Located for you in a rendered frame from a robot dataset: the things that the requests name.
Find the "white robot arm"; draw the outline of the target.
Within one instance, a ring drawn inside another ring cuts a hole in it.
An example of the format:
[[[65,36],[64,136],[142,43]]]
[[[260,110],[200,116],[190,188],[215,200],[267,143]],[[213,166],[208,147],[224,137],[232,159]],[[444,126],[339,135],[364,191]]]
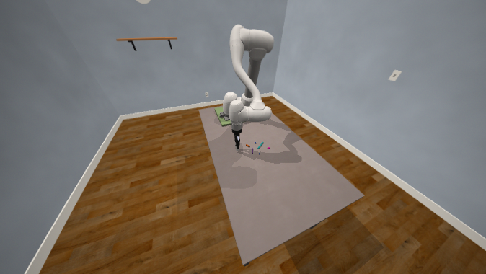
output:
[[[246,86],[242,97],[233,92],[226,93],[223,101],[223,112],[220,118],[231,121],[231,129],[239,131],[243,122],[262,122],[270,119],[272,110],[265,106],[258,88],[257,78],[261,60],[273,49],[274,38],[262,30],[248,30],[235,25],[230,36],[230,51],[234,71]],[[244,51],[249,52],[248,72],[242,68]]]

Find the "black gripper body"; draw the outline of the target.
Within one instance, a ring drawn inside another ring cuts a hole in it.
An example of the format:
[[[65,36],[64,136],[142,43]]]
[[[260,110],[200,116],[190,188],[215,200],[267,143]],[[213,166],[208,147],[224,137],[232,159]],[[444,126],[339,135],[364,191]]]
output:
[[[239,131],[235,131],[235,130],[233,130],[233,129],[232,129],[232,133],[236,135],[236,138],[237,138],[237,136],[239,136],[239,134],[240,134],[241,132],[242,132],[242,129],[241,129],[241,130],[239,130]]]

